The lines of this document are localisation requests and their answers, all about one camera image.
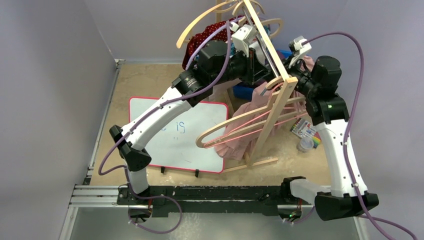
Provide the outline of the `plain wooden hanger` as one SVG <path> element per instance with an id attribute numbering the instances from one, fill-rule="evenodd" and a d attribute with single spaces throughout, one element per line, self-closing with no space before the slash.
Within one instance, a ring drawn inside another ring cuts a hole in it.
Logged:
<path id="1" fill-rule="evenodd" d="M 216 126 L 208 129 L 207 131 L 202 133 L 200 136 L 198 136 L 196 141 L 195 141 L 195 144 L 199 148 L 206 148 L 207 149 L 207 148 L 211 148 L 211 147 L 223 144 L 223 143 L 227 143 L 227 142 L 230 142 L 230 141 L 233 141 L 233 140 L 236 140 L 236 139 L 240 139 L 242 137 L 263 131 L 265 129 L 265 124 L 266 124 L 267 120 L 259 121 L 257 123 L 253 123 L 253 122 L 256 121 L 257 119 L 260 119 L 260 118 L 266 116 L 266 115 L 270 116 L 270 115 L 274 114 L 275 113 L 274 105 L 278 105 L 278 104 L 288 105 L 288 104 L 301 102 L 301 101 L 305 100 L 304 97 L 300 97 L 300 96 L 288 98 L 287 100 L 280 99 L 280 97 L 279 97 L 280 95 L 282 95 L 286 91 L 286 89 L 288 89 L 290 87 L 295 87 L 297 82 L 298 82 L 298 79 L 296 77 L 290 77 L 286 81 L 279 83 L 278 85 L 276 85 L 270 91 L 270 94 L 268 96 L 268 102 L 267 102 L 266 106 L 254 109 L 254 110 L 246 112 L 246 113 L 243 113 L 243 114 L 238 115 L 236 117 L 232 117 L 229 120 L 226 120 L 226 121 L 224 121 L 220 124 L 217 124 Z M 238 127 L 234 128 L 233 130 L 228 132 L 227 134 L 219 136 L 217 138 L 214 138 L 214 139 L 212 139 L 212 140 L 210 140 L 206 143 L 202 142 L 202 140 L 205 137 L 216 132 L 217 130 L 219 130 L 223 127 L 226 127 L 233 122 L 237 122 L 239 120 L 249 118 L 250 116 L 254 116 L 256 114 L 258 114 L 258 116 L 256 116 L 255 118 L 252 118 L 251 120 L 239 125 Z"/>

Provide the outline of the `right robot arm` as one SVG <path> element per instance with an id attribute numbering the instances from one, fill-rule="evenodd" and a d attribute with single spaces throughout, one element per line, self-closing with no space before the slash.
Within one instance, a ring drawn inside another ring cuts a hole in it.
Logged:
<path id="1" fill-rule="evenodd" d="M 280 196 L 288 204 L 302 199 L 315 207 L 323 221 L 357 217 L 379 205 L 379 197 L 364 183 L 350 140 L 349 111 L 336 90 L 342 75 L 340 62 L 331 56 L 317 58 L 308 70 L 303 59 L 291 56 L 284 62 L 287 73 L 297 77 L 295 90 L 305 96 L 311 117 L 330 170 L 331 185 L 324 187 L 303 176 L 285 178 Z"/>

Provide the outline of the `pink garment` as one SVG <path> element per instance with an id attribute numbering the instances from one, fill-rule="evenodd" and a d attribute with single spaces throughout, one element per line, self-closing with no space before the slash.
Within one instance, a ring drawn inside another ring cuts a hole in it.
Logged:
<path id="1" fill-rule="evenodd" d="M 264 81 L 261 85 L 257 86 L 253 90 L 252 100 L 242 104 L 234 113 L 234 116 L 239 116 L 249 111 L 264 107 L 267 104 L 269 97 L 260 96 L 260 93 L 265 88 L 266 84 L 267 83 Z M 254 116 L 247 117 L 244 120 L 239 119 L 236 122 L 229 124 L 224 130 L 224 134 L 227 135 L 230 132 L 235 131 L 240 125 L 244 125 L 246 127 L 265 121 L 267 117 L 267 115 L 260 116 L 256 113 Z M 216 145 L 214 150 L 222 158 L 239 161 L 243 158 L 246 151 L 255 146 L 256 139 L 259 137 L 261 131 L 261 126 L 256 129 L 252 129 L 251 131 L 238 136 L 234 140 Z"/>

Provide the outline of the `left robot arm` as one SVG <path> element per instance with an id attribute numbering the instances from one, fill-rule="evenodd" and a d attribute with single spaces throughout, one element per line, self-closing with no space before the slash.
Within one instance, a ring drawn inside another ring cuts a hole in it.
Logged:
<path id="1" fill-rule="evenodd" d="M 146 146 L 160 130 L 209 97 L 215 85 L 275 77 L 270 54 L 257 42 L 209 40 L 194 51 L 192 58 L 160 99 L 132 122 L 113 125 L 109 130 L 114 140 L 112 150 L 117 149 L 125 162 L 125 175 L 132 188 L 129 197 L 138 205 L 149 199 L 147 166 L 152 158 Z"/>

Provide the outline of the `pink wire hanger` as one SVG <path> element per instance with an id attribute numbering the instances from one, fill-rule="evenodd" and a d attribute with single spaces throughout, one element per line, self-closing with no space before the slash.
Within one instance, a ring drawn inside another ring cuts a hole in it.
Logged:
<path id="1" fill-rule="evenodd" d="M 304 95 L 300 95 L 298 92 L 294 94 L 294 97 L 289 97 L 286 101 L 278 101 L 278 97 L 284 94 L 284 91 L 287 91 L 283 86 L 283 83 L 279 83 L 273 89 L 269 91 L 267 104 L 263 107 L 251 110 L 249 112 L 243 113 L 238 116 L 234 116 L 229 120 L 226 120 L 216 126 L 208 129 L 204 133 L 202 133 L 195 141 L 196 145 L 199 148 L 211 148 L 218 146 L 223 143 L 231 142 L 236 139 L 240 139 L 251 134 L 259 133 L 264 131 L 266 126 L 271 125 L 271 117 L 277 113 L 276 107 L 279 105 L 283 106 L 284 110 L 291 110 L 288 113 L 279 115 L 274 123 L 274 126 L 279 126 L 288 121 L 294 120 L 296 118 L 303 117 L 307 115 L 306 106 L 305 105 L 297 105 L 297 103 L 305 103 L 306 98 Z M 202 140 L 209 136 L 210 134 L 216 132 L 217 130 L 227 127 L 233 122 L 237 122 L 239 120 L 249 118 L 253 116 L 253 118 L 243 124 L 240 124 L 238 127 L 230 130 L 228 133 L 216 137 L 208 142 L 202 142 Z"/>

